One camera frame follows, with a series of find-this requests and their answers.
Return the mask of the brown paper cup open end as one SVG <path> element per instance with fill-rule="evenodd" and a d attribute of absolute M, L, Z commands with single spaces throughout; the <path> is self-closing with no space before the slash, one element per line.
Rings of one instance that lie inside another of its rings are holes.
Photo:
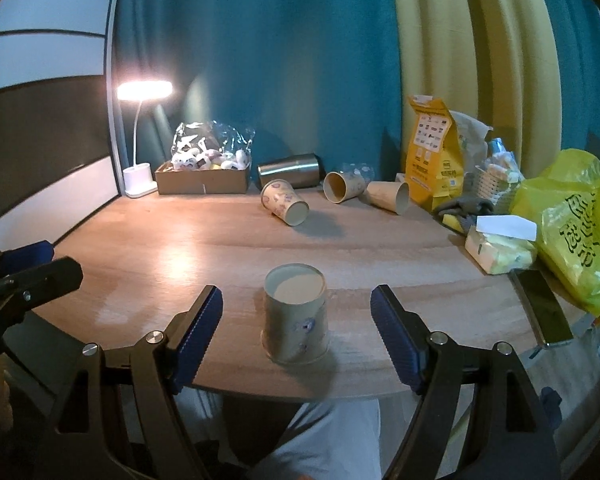
<path fill-rule="evenodd" d="M 332 171 L 326 174 L 323 182 L 325 197 L 333 204 L 341 204 L 346 200 L 360 196 L 366 189 L 362 176 L 352 172 Z"/>

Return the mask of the patterned paper cup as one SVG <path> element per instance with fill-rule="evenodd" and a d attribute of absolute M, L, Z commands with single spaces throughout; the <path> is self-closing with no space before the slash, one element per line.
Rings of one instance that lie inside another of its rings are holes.
<path fill-rule="evenodd" d="M 327 352 L 327 284 L 323 273 L 305 263 L 287 263 L 264 280 L 261 344 L 268 357 L 285 366 L 313 363 Z"/>

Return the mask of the white desk lamp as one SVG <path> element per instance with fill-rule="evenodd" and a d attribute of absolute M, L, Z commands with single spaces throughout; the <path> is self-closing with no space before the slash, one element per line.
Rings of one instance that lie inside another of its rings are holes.
<path fill-rule="evenodd" d="M 138 124 L 143 105 L 159 102 L 173 93 L 173 84 L 165 79 L 134 79 L 122 82 L 117 88 L 121 102 L 136 104 L 132 136 L 132 165 L 123 170 L 124 194 L 129 198 L 141 198 L 157 191 L 158 185 L 148 162 L 137 160 Z"/>

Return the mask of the stainless steel tumbler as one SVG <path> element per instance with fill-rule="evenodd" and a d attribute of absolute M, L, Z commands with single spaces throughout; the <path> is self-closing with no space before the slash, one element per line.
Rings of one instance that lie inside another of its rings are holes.
<path fill-rule="evenodd" d="M 257 173 L 261 188 L 276 179 L 294 188 L 314 188 L 321 181 L 321 164 L 315 154 L 301 154 L 261 164 Z"/>

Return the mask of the yellow tissue pack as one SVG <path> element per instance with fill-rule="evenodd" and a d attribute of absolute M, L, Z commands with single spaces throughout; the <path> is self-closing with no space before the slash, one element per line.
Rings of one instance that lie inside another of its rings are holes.
<path fill-rule="evenodd" d="M 468 255 L 490 275 L 529 269 L 535 262 L 538 227 L 516 214 L 478 216 L 465 240 Z"/>

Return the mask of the yellow and green curtain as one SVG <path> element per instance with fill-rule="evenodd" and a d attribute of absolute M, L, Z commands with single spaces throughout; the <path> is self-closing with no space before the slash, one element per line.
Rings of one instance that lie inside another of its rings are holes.
<path fill-rule="evenodd" d="M 181 122 L 256 132 L 254 160 L 403 168 L 429 94 L 491 126 L 534 176 L 563 148 L 600 154 L 600 0 L 112 0 L 107 75 L 171 81 L 138 124 L 166 160 Z M 134 115 L 111 107 L 118 161 Z"/>

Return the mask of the black smartphone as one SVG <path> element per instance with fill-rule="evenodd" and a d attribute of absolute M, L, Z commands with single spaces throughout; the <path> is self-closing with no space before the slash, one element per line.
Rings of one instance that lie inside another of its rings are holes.
<path fill-rule="evenodd" d="M 573 341 L 573 332 L 542 272 L 535 269 L 516 269 L 508 275 L 524 305 L 540 345 L 552 348 L 570 344 Z"/>

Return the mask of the clear bag of snacks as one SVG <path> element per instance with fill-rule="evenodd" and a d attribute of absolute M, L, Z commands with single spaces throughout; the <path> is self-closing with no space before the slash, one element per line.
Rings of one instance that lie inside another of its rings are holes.
<path fill-rule="evenodd" d="M 171 146 L 171 165 L 183 170 L 246 170 L 256 132 L 222 122 L 181 122 Z"/>

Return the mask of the yellow plastic bag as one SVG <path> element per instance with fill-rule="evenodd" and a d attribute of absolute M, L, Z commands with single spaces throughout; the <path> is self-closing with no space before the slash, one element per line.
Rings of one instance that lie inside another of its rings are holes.
<path fill-rule="evenodd" d="M 586 312 L 600 316 L 600 160 L 570 148 L 522 181 L 510 212 L 536 224 L 546 266 Z"/>

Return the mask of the orange paper bag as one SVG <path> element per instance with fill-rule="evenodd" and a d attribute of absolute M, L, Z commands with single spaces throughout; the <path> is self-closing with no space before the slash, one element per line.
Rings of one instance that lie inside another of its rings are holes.
<path fill-rule="evenodd" d="M 426 211 L 461 196 L 464 160 L 457 124 L 442 99 L 410 96 L 416 115 L 405 177 L 410 199 Z"/>

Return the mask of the brown cardboard tray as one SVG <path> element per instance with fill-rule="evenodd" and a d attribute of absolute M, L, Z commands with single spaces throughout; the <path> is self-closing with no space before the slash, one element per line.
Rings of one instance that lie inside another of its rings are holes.
<path fill-rule="evenodd" d="M 250 173 L 248 169 L 175 170 L 164 162 L 155 171 L 155 180 L 162 195 L 245 194 Z"/>

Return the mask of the brown kraft paper bag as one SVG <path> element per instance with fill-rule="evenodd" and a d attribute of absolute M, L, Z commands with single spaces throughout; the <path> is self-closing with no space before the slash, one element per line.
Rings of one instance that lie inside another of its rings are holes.
<path fill-rule="evenodd" d="M 464 175 L 467 176 L 488 157 L 486 136 L 492 131 L 492 127 L 456 110 L 452 110 L 451 115 L 463 155 Z"/>

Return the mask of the white woven basket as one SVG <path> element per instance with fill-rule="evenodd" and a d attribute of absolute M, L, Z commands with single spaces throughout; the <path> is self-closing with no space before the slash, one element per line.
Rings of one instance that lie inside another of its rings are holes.
<path fill-rule="evenodd" d="M 476 167 L 475 192 L 488 200 L 494 214 L 508 214 L 517 188 L 524 180 L 512 152 L 493 154 Z"/>

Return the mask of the plain brown paper cup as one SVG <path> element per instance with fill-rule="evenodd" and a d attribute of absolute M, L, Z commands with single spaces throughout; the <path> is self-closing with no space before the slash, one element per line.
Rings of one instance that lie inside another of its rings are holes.
<path fill-rule="evenodd" d="M 410 203 L 410 191 L 405 182 L 372 181 L 367 185 L 365 197 L 373 206 L 399 216 L 405 214 Z"/>

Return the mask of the crumpled clear plastic wrapper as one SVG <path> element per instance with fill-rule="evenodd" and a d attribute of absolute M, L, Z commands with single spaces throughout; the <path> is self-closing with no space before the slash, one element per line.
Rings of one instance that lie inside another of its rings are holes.
<path fill-rule="evenodd" d="M 340 171 L 344 174 L 354 174 L 363 178 L 365 184 L 375 180 L 375 170 L 367 162 L 344 162 L 340 166 Z"/>

